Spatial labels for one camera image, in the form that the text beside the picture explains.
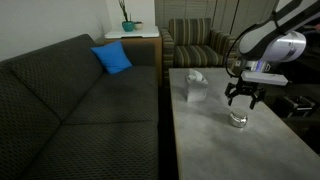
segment blue pillow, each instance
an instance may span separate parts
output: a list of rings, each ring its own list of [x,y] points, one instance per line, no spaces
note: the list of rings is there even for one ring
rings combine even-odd
[[[98,56],[110,74],[118,73],[132,66],[119,40],[105,46],[91,48],[91,50]]]

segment white wall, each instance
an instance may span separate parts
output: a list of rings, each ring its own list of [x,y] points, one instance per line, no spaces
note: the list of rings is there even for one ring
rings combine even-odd
[[[142,21],[144,26],[155,25],[154,0],[125,0],[128,19],[132,21]],[[124,16],[118,0],[107,0],[109,17],[112,29],[121,29]]]
[[[111,29],[109,0],[0,0],[0,61],[87,33]]]

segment side table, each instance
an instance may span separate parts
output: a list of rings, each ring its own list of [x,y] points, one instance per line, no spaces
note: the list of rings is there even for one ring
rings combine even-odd
[[[144,28],[144,29],[145,29],[144,31],[141,31],[143,32],[143,35],[139,35],[139,30],[136,30],[134,33],[137,36],[133,36],[134,33],[132,32],[126,33],[123,30],[111,31],[105,35],[104,44],[109,44],[117,40],[120,40],[124,44],[137,44],[137,43],[145,43],[145,42],[154,44],[155,61],[156,61],[155,64],[157,67],[157,74],[158,74],[158,86],[161,87],[162,86],[162,62],[161,62],[162,38],[160,35],[158,36],[155,35],[155,31],[159,32],[157,27],[154,27],[152,29],[150,28]]]

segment tissue box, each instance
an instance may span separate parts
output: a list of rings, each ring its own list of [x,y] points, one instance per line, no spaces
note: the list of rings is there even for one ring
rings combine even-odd
[[[202,76],[201,79],[185,77],[185,90],[187,101],[204,101],[208,90],[208,81]]]

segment table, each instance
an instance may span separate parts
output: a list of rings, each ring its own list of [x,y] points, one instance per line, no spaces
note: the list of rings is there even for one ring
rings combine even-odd
[[[196,69],[209,83],[206,100],[186,102],[188,69],[169,69],[179,178],[320,179],[320,158],[263,102],[250,110],[251,97],[224,95],[231,79],[223,68]],[[232,109],[248,113],[237,128]]]
[[[105,44],[120,40],[124,44],[136,44],[149,42],[154,44],[155,61],[158,74],[158,86],[162,86],[162,38],[159,35],[159,30],[155,26],[153,28],[144,27],[141,30],[134,32],[124,32],[123,30],[113,30],[105,35]]]

